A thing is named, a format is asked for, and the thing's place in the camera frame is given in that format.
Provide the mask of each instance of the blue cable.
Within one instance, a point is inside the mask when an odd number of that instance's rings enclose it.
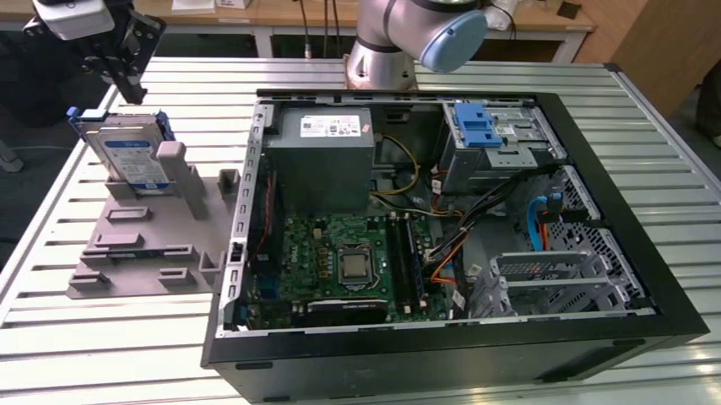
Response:
[[[536,197],[530,200],[529,210],[526,211],[526,227],[529,228],[530,245],[533,246],[534,251],[544,250],[544,243],[541,243],[541,236],[537,231],[537,204],[548,202],[548,197]]]

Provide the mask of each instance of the slotted aluminum table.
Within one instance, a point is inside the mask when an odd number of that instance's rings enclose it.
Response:
[[[422,89],[558,93],[711,327],[584,382],[494,387],[342,403],[721,402],[721,186],[621,73],[601,65],[472,63],[418,68]],[[202,175],[241,168],[258,88],[344,87],[341,61],[157,58],[143,106],[169,113]],[[105,204],[105,167],[78,144],[0,275],[6,403],[245,403],[199,368],[210,295],[71,300],[63,292]]]

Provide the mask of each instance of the green motherboard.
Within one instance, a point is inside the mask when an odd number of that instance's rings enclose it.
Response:
[[[354,215],[286,218],[278,303],[385,300],[386,322],[446,318],[444,289],[426,292],[426,306],[421,310],[409,313],[397,308],[386,221],[386,217]],[[416,251],[424,252],[432,247],[429,222],[418,216],[409,218],[408,223]],[[265,328],[293,327],[291,319],[278,308],[273,303],[265,306]]]

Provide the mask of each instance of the blue drive bay latch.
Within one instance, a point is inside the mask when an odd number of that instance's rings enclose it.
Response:
[[[454,120],[464,134],[464,144],[468,148],[498,148],[502,139],[494,132],[494,118],[488,114],[484,105],[460,103],[454,105]]]

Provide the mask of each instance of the motherboard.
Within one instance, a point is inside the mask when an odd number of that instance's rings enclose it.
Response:
[[[442,320],[442,289],[428,289],[424,216],[289,217],[282,270],[261,277],[261,328]]]

